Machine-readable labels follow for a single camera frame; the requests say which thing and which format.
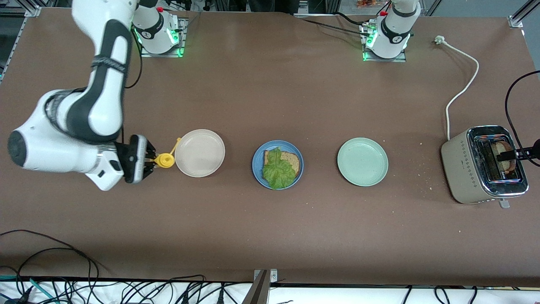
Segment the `brown table cover sheet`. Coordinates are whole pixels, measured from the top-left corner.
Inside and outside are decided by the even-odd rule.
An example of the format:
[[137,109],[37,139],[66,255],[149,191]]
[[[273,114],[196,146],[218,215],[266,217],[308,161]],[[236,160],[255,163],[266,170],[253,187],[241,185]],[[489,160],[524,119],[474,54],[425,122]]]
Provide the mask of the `brown table cover sheet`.
[[[540,286],[540,168],[524,163],[529,191],[504,210],[457,203],[440,161],[444,108],[475,66],[433,38],[480,62],[451,106],[456,135],[508,126],[507,89],[534,69],[521,30],[505,18],[422,18],[407,61],[384,63],[363,61],[351,33],[283,13],[190,16],[185,56],[145,58],[125,93],[125,132],[166,152],[189,131],[215,131],[226,147],[219,170],[191,178],[159,169],[102,192],[83,174],[13,164],[8,135],[38,99],[89,77],[92,42],[69,9],[47,8],[28,19],[0,84],[0,233],[65,241],[107,278],[249,281],[274,268],[287,282]],[[388,156],[376,185],[339,172],[339,149],[356,137]],[[291,188],[253,175],[255,152],[273,140],[302,154]]]

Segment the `metal table edge bracket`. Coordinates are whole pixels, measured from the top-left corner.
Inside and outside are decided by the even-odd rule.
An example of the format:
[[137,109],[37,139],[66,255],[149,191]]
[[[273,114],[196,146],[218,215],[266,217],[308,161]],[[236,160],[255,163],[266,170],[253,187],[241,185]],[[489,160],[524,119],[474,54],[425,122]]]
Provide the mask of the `metal table edge bracket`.
[[277,281],[277,269],[255,269],[254,282],[242,304],[268,304],[270,285]]

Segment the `brown bread slice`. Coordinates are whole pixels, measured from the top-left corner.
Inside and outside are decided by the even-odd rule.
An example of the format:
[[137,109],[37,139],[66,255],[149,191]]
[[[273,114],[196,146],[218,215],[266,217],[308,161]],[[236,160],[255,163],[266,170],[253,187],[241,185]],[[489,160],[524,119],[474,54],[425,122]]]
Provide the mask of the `brown bread slice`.
[[[270,150],[265,150],[264,151],[264,165],[263,167],[266,167],[266,165],[268,164],[269,162],[269,154],[270,154]],[[292,166],[292,169],[295,173],[295,177],[298,177],[300,175],[300,159],[299,157],[297,156],[297,154],[294,154],[292,152],[286,152],[286,151],[281,151],[281,159],[282,160],[285,160],[287,162],[289,162],[289,164],[291,164]]]
[[[508,144],[505,141],[497,141],[495,144],[492,145],[492,148],[494,149],[494,153],[496,156],[501,155],[503,152],[509,152],[513,151],[513,148],[510,144]],[[515,160],[507,160],[507,161],[498,161],[499,164],[501,164],[503,171],[505,171],[506,174],[509,174],[512,171],[515,171],[516,168],[516,161]]]

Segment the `beige chrome toaster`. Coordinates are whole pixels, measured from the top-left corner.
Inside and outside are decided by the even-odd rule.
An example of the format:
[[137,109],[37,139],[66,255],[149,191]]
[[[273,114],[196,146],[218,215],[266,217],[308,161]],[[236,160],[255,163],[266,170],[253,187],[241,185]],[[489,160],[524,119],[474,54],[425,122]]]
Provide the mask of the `beige chrome toaster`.
[[529,190],[523,166],[516,161],[515,171],[506,174],[496,160],[492,145],[505,141],[515,149],[509,131],[486,125],[467,129],[443,144],[440,149],[451,194],[461,204],[498,201],[503,209],[508,200]]

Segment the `beige round plate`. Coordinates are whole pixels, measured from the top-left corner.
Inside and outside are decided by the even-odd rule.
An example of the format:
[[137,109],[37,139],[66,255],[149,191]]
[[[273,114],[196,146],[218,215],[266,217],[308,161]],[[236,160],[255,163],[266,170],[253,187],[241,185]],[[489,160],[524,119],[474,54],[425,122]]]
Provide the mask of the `beige round plate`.
[[214,131],[198,129],[186,133],[175,151],[175,164],[187,176],[201,178],[210,176],[223,164],[225,146]]

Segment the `green lettuce leaf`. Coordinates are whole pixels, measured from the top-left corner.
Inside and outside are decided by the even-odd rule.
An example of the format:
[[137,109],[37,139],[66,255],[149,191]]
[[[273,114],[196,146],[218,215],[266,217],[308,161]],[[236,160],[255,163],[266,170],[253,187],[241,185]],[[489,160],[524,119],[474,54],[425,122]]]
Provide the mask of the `green lettuce leaf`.
[[271,189],[287,187],[295,179],[291,164],[281,159],[280,148],[270,150],[269,162],[263,167],[263,178],[268,181]]

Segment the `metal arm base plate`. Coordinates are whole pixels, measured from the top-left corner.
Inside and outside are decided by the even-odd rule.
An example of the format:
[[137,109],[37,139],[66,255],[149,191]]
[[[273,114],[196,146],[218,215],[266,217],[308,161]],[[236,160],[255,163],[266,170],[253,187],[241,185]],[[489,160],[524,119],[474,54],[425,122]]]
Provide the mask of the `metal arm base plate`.
[[143,57],[181,58],[184,56],[189,18],[170,15],[168,25],[154,39],[138,37]]
[[405,62],[405,48],[410,33],[396,35],[384,32],[384,27],[376,23],[363,23],[359,25],[363,48],[363,60],[376,62]]

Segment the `pale green round plate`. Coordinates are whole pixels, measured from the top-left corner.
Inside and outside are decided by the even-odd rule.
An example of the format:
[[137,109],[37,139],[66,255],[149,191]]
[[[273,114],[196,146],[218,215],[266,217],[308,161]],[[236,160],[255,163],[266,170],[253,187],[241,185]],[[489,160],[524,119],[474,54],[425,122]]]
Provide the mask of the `pale green round plate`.
[[353,185],[370,187],[380,183],[388,173],[389,160],[378,142],[364,137],[346,141],[337,154],[341,175]]

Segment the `aluminium frame profile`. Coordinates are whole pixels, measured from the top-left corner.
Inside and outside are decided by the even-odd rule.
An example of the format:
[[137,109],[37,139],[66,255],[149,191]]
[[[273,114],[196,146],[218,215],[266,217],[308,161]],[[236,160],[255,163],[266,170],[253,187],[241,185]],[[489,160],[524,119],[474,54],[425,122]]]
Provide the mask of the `aluminium frame profile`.
[[516,12],[508,17],[509,27],[522,28],[525,18],[538,7],[540,7],[540,0],[526,0]]

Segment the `yellow squeeze sauce bottle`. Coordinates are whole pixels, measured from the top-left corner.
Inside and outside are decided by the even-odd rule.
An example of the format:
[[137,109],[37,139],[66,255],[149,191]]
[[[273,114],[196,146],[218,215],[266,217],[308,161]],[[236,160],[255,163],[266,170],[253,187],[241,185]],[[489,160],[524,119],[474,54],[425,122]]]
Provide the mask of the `yellow squeeze sauce bottle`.
[[174,153],[181,142],[181,137],[178,137],[172,150],[168,153],[161,153],[153,160],[154,163],[160,168],[170,168],[176,163]]

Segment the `blue round plate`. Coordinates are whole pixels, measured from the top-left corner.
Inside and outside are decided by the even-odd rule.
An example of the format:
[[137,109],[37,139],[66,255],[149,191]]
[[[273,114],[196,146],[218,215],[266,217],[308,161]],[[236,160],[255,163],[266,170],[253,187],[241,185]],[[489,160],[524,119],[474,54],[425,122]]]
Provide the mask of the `blue round plate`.
[[264,161],[264,152],[270,151],[271,149],[274,149],[274,148],[280,148],[280,150],[282,151],[282,154],[284,154],[285,152],[289,152],[289,153],[295,154],[295,156],[299,158],[299,162],[300,162],[299,171],[295,179],[292,181],[291,185],[288,185],[287,187],[284,187],[284,188],[278,188],[277,190],[291,188],[302,177],[303,170],[304,170],[304,160],[299,149],[295,145],[287,141],[273,140],[273,141],[268,141],[262,146],[260,146],[258,150],[255,152],[252,162],[251,162],[251,169],[253,171],[253,175],[255,176],[255,179],[262,186],[268,189],[271,189],[268,181],[264,179],[264,175],[263,175],[264,162],[263,161]]

